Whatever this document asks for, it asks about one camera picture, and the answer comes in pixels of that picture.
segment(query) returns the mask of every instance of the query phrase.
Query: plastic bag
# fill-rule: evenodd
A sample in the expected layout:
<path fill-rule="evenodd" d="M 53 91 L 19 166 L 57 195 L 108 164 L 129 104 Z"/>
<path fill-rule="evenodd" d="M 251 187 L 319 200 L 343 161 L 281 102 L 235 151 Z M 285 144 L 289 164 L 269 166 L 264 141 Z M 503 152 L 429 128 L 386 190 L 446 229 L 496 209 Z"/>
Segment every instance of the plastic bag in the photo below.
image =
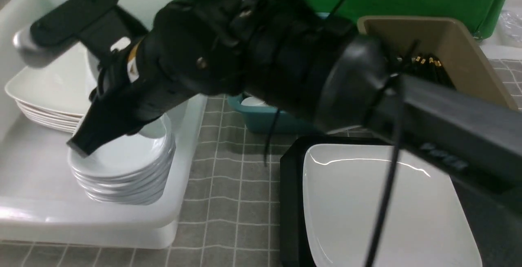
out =
<path fill-rule="evenodd" d="M 503 10 L 498 18 L 498 25 L 505 38 L 511 41 L 506 43 L 522 47 L 522 14 Z"/>

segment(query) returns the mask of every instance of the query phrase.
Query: stack of white plates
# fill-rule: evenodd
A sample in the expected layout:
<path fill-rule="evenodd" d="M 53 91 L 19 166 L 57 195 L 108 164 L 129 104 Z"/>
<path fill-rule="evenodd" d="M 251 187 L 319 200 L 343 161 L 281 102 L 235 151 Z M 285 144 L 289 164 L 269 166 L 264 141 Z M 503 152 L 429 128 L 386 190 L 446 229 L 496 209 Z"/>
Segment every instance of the stack of white plates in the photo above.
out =
<path fill-rule="evenodd" d="M 73 133 L 96 87 L 86 53 L 82 44 L 76 44 L 45 68 L 26 67 L 6 84 L 5 91 L 28 119 Z"/>
<path fill-rule="evenodd" d="M 175 151 L 170 119 L 163 115 L 146 130 L 115 139 L 87 158 L 69 149 L 67 161 L 89 198 L 146 205 L 161 197 Z"/>

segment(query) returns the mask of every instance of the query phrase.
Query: white square plate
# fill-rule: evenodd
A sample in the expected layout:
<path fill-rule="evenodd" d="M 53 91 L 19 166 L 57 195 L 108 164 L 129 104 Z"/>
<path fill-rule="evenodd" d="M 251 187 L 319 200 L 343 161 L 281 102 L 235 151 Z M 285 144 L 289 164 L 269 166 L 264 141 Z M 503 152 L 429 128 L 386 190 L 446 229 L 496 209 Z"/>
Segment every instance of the white square plate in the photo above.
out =
<path fill-rule="evenodd" d="M 85 115 L 86 48 L 76 44 L 42 69 L 25 67 L 5 86 L 6 93 L 25 104 L 69 115 Z"/>
<path fill-rule="evenodd" d="M 312 146 L 304 160 L 308 243 L 319 267 L 363 266 L 390 146 Z M 374 267 L 481 267 L 449 176 L 403 151 Z"/>

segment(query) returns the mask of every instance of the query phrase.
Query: white bowl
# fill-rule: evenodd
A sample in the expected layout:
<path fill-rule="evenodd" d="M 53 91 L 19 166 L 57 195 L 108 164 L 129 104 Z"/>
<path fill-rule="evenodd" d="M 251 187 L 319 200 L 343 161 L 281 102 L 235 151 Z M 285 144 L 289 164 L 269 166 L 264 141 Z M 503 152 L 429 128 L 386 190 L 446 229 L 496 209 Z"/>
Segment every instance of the white bowl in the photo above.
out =
<path fill-rule="evenodd" d="M 81 176 L 98 179 L 126 178 L 140 174 L 157 163 L 171 146 L 172 125 L 167 115 L 160 118 L 164 130 L 163 137 L 150 139 L 136 134 L 122 136 L 96 150 L 87 158 L 82 158 L 69 149 L 67 161 Z"/>

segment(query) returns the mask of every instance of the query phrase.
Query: white plate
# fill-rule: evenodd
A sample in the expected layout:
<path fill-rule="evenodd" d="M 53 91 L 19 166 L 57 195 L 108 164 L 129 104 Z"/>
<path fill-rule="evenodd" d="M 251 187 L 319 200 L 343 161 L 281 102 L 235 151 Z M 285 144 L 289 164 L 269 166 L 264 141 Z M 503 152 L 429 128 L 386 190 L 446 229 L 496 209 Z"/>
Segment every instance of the white plate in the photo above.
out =
<path fill-rule="evenodd" d="M 90 106 L 84 92 L 90 70 L 84 50 L 82 44 L 76 44 L 45 68 L 24 68 L 6 84 L 6 93 L 41 109 L 85 115 Z"/>
<path fill-rule="evenodd" d="M 62 128 L 62 129 L 69 129 L 69 130 L 75 130 L 76 129 L 76 126 L 68 126 L 68 125 L 65 125 L 65 124 L 57 124 L 55 122 L 52 122 L 52 121 L 49 121 L 48 119 L 44 119 L 44 118 L 41 118 L 41 117 L 35 117 L 33 115 L 30 115 L 30 114 L 25 114 L 24 115 L 29 118 L 30 120 L 32 121 L 35 121 L 35 122 L 40 122 L 42 124 L 49 124 L 51 126 L 56 126 L 57 128 Z"/>
<path fill-rule="evenodd" d="M 78 180 L 78 184 L 91 194 L 104 196 L 106 198 L 116 198 L 140 193 L 145 189 L 157 187 L 160 181 L 164 181 L 166 178 L 168 178 L 167 168 L 159 169 L 157 173 L 158 174 L 151 176 L 151 178 L 140 180 L 136 183 L 128 185 L 127 187 L 121 187 L 116 189 L 101 188 L 97 185 L 91 185 L 80 180 Z"/>
<path fill-rule="evenodd" d="M 367 255 L 391 148 L 321 144 L 303 171 L 308 243 L 321 267 L 360 267 Z M 375 267 L 480 267 L 450 178 L 402 152 Z"/>
<path fill-rule="evenodd" d="M 59 130 L 59 131 L 69 132 L 69 133 L 73 133 L 74 132 L 74 128 L 70 128 L 69 126 L 60 126 L 59 124 L 51 124 L 50 122 L 46 122 L 46 121 L 43 121 L 43 120 L 39 120 L 39 119 L 33 118 L 30 115 L 25 115 L 25 117 L 27 117 L 29 120 L 31 120 L 32 122 L 34 122 L 36 124 L 40 124 L 42 126 L 46 126 L 46 127 L 50 128 L 50 129 L 56 129 L 56 130 Z"/>
<path fill-rule="evenodd" d="M 58 119 L 58 118 L 51 118 L 51 117 L 46 117 L 44 115 L 41 115 L 41 114 L 37 114 L 37 113 L 34 113 L 34 112 L 31 112 L 31 111 L 28 111 L 26 109 L 23 109 L 23 108 L 20 108 L 22 110 L 22 112 L 25 114 L 25 115 L 30 115 L 36 119 L 41 119 L 43 121 L 46 121 L 46 122 L 51 122 L 52 124 L 60 124 L 62 126 L 70 126 L 71 128 L 75 129 L 76 126 L 78 125 L 78 122 L 74 122 L 74 121 L 70 121 L 70 120 L 63 120 L 63 119 Z"/>
<path fill-rule="evenodd" d="M 76 180 L 80 185 L 83 185 L 84 189 L 89 189 L 90 191 L 94 192 L 100 192 L 100 193 L 121 193 L 126 191 L 134 191 L 135 189 L 138 189 L 139 187 L 142 187 L 146 185 L 147 183 L 151 182 L 152 180 L 156 180 L 158 178 L 163 177 L 163 174 L 165 171 L 170 168 L 172 160 L 172 154 L 168 154 L 166 157 L 166 161 L 164 161 L 162 164 L 158 165 L 153 170 L 150 170 L 146 175 L 144 175 L 141 179 L 138 178 L 133 181 L 128 182 L 117 182 L 117 183 L 99 183 L 95 182 L 86 178 L 83 178 L 81 176 L 78 176 L 78 174 L 73 170 L 73 175 L 76 177 Z"/>
<path fill-rule="evenodd" d="M 39 115 L 49 117 L 49 118 L 69 120 L 69 121 L 73 121 L 75 123 L 80 122 L 80 119 L 82 119 L 82 117 L 79 117 L 79 116 L 61 114 L 61 113 L 56 113 L 56 112 L 52 112 L 52 111 L 48 111 L 48 110 L 44 110 L 44 109 L 39 109 L 38 107 L 30 106 L 30 105 L 27 105 L 20 101 L 16 101 L 16 104 L 18 105 L 18 107 L 20 109 L 24 109 L 24 110 L 30 111 L 32 113 L 37 113 Z"/>
<path fill-rule="evenodd" d="M 119 178 L 143 172 L 171 147 L 170 119 L 166 115 L 160 119 L 166 131 L 161 138 L 150 139 L 139 134 L 124 135 L 101 146 L 87 158 L 69 149 L 67 161 L 76 172 L 94 179 Z"/>
<path fill-rule="evenodd" d="M 158 182 L 155 182 L 154 187 L 150 187 L 149 189 L 145 189 L 142 192 L 127 195 L 127 196 L 118 196 L 118 197 L 106 197 L 104 195 L 99 195 L 91 192 L 85 192 L 87 196 L 90 198 L 95 198 L 99 201 L 103 202 L 113 202 L 113 203 L 125 203 L 125 204 L 132 204 L 137 203 L 138 201 L 146 200 L 151 198 L 152 196 L 156 195 L 158 192 L 163 191 L 166 184 L 166 178 L 164 180 L 159 180 Z"/>

